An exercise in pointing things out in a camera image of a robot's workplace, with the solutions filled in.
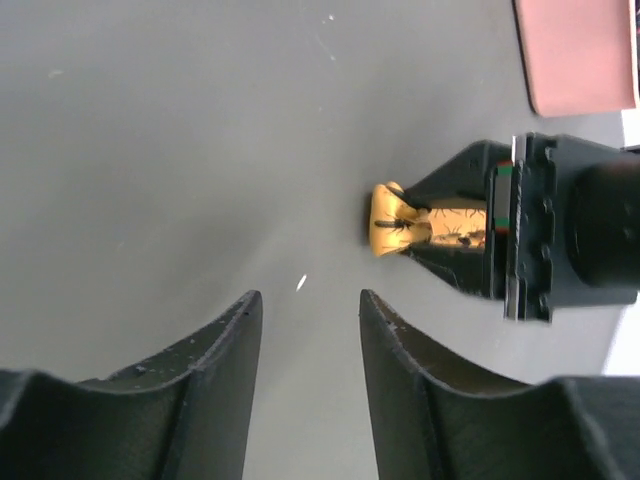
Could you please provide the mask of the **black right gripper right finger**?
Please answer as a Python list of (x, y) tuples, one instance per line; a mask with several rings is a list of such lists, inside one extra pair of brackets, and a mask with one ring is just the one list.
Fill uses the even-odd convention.
[(370, 290), (359, 321), (381, 478), (638, 477), (637, 378), (522, 383), (449, 350)]

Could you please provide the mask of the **yellow patterned necktie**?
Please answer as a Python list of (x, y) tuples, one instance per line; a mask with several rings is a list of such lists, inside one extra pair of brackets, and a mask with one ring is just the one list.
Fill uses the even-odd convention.
[(378, 184), (371, 196), (368, 238), (376, 257), (400, 254), (413, 244), (483, 249), (486, 209), (416, 209), (400, 198), (395, 182)]

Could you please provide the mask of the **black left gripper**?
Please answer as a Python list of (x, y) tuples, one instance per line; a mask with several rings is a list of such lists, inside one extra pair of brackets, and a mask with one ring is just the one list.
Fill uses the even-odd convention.
[(411, 206), (479, 205), (492, 182), (492, 234), (505, 236), (505, 246), (419, 243), (403, 255), (464, 294), (503, 300), (512, 320), (549, 322), (562, 308), (635, 302), (638, 150), (566, 135), (522, 134), (511, 148), (481, 140), (404, 196)]

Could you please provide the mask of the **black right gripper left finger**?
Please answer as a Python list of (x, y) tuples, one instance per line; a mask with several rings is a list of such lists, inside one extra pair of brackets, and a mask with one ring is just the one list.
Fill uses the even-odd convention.
[(1, 374), (5, 479), (239, 479), (262, 336), (250, 291), (219, 317), (105, 379)]

